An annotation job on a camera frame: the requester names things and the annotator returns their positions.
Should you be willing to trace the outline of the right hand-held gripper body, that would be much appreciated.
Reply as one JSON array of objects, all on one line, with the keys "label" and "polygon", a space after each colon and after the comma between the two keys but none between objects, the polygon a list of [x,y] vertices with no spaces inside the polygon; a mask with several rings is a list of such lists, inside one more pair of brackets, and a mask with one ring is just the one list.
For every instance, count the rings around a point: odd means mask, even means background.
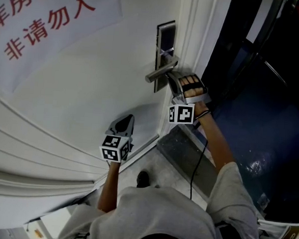
[{"label": "right hand-held gripper body", "polygon": [[171,124],[192,124],[199,117],[208,113],[208,109],[203,110],[203,112],[195,112],[195,105],[198,102],[203,102],[205,104],[211,102],[211,98],[209,93],[205,93],[200,96],[187,98],[183,95],[183,90],[181,84],[179,82],[180,77],[179,73],[176,73],[176,77],[178,78],[178,91],[177,93],[172,93],[172,105],[169,106],[169,122]]}]

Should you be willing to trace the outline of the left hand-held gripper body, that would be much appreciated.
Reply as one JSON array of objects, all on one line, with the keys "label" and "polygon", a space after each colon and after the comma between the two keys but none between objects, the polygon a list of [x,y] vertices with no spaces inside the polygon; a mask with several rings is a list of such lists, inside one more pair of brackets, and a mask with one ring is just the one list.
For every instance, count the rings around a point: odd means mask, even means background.
[{"label": "left hand-held gripper body", "polygon": [[105,133],[105,139],[99,146],[101,158],[104,161],[121,163],[133,148],[132,134],[134,115],[124,115],[113,121]]}]

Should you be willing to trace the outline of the person's right hand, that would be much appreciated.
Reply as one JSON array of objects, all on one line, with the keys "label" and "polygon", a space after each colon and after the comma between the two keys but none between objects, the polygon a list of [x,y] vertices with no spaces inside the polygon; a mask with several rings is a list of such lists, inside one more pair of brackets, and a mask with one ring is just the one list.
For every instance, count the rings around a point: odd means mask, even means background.
[{"label": "person's right hand", "polygon": [[186,98],[200,96],[208,92],[202,81],[194,74],[180,78],[179,82]]}]

